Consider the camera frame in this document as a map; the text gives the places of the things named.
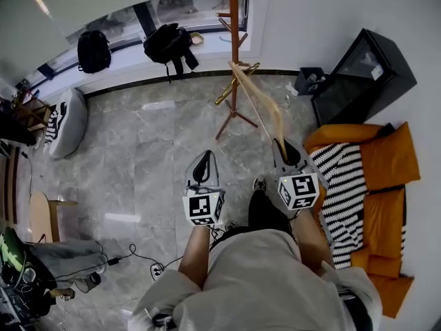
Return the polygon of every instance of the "black and white marker cube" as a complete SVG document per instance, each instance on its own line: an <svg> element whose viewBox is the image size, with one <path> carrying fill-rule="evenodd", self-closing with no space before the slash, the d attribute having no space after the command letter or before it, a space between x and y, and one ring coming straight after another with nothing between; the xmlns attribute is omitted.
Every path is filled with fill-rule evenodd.
<svg viewBox="0 0 441 331"><path fill-rule="evenodd" d="M224 203L225 191L184 196L185 216L192 225L217 224Z"/></svg>
<svg viewBox="0 0 441 331"><path fill-rule="evenodd" d="M281 177L278 193L288 210L298 210L314 206L320 194L316 173Z"/></svg>

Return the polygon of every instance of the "wooden stool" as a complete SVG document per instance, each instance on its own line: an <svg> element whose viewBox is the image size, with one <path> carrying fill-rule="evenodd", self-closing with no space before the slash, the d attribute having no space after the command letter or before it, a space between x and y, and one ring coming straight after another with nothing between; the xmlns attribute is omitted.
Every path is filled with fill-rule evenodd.
<svg viewBox="0 0 441 331"><path fill-rule="evenodd" d="M29 215L32 229L32 241L37 243L43 234L45 242L60 241L57 206L73 206L74 201L48 200L42 192L34 192L30 197Z"/></svg>

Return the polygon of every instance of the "black cabinet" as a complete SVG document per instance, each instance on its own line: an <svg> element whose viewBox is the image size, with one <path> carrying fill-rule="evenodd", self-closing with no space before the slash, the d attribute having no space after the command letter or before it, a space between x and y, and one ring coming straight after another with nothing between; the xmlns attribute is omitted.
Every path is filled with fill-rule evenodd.
<svg viewBox="0 0 441 331"><path fill-rule="evenodd" d="M397 45L363 29L312 98L317 123L364 123L415 84Z"/></svg>

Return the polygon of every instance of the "forearm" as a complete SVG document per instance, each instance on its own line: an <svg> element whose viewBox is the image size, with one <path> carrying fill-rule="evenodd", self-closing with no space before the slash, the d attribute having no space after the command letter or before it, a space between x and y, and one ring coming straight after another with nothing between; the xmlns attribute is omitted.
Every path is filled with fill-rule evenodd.
<svg viewBox="0 0 441 331"><path fill-rule="evenodd" d="M194 227L178 271L201 289L208 273L209 228Z"/></svg>
<svg viewBox="0 0 441 331"><path fill-rule="evenodd" d="M298 240L302 263L318 275L322 275L322 261L334 266L326 239L308 210L299 212L293 221L293 231Z"/></svg>

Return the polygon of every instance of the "black and white striped blanket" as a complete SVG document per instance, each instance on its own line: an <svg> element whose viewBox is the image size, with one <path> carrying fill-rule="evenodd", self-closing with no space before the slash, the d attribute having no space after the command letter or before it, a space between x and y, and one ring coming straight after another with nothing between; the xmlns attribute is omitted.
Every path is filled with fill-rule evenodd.
<svg viewBox="0 0 441 331"><path fill-rule="evenodd" d="M363 246L363 201L367 193L360 146L335 143L311 153L329 183L321 215L333 246L336 269L351 266L351 253ZM404 249L405 220L402 228Z"/></svg>

